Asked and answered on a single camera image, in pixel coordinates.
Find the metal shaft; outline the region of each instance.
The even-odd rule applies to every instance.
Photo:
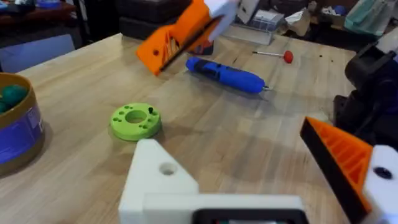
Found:
[[[262,87],[262,90],[264,90],[264,91],[269,91],[270,88],[269,88],[268,86],[265,85],[265,86]]]
[[[284,56],[282,54],[274,54],[274,53],[258,52],[258,51],[253,51],[253,53],[254,54],[270,55],[270,56],[277,56],[277,57],[283,57]]]

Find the white plastic part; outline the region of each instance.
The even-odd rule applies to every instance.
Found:
[[[197,194],[199,187],[185,169],[155,140],[137,143],[119,205],[121,224],[140,224],[147,194]]]
[[[385,168],[392,179],[378,176],[374,169]],[[363,224],[398,224],[398,153],[389,146],[373,148],[363,194],[372,206]]]
[[[387,54],[390,51],[394,51],[398,54],[398,27],[385,34],[379,39],[376,47]]]
[[[208,40],[213,41],[235,20],[239,0],[205,0],[211,18],[222,16],[220,23],[209,35]]]
[[[260,0],[242,0],[236,15],[247,24],[256,12]]]
[[[195,180],[159,143],[140,140],[119,205],[120,223],[189,224],[201,208],[303,210],[303,205],[300,197],[290,195],[199,194]]]

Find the orange triangular part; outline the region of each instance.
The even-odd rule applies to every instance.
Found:
[[[365,209],[370,211],[370,204],[363,196],[362,189],[373,147],[332,125],[314,118],[306,117],[306,119],[360,197]]]

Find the red-handled tool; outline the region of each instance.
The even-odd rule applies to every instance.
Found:
[[[253,53],[254,54],[263,54],[263,55],[282,57],[282,58],[284,58],[286,63],[292,63],[293,62],[293,53],[291,51],[289,51],[289,50],[286,50],[284,54],[273,54],[273,53],[258,52],[258,51],[253,51]]]

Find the red ball handle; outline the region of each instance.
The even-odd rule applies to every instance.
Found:
[[[286,63],[292,63],[293,62],[293,53],[289,50],[286,50],[284,53],[284,60]]]

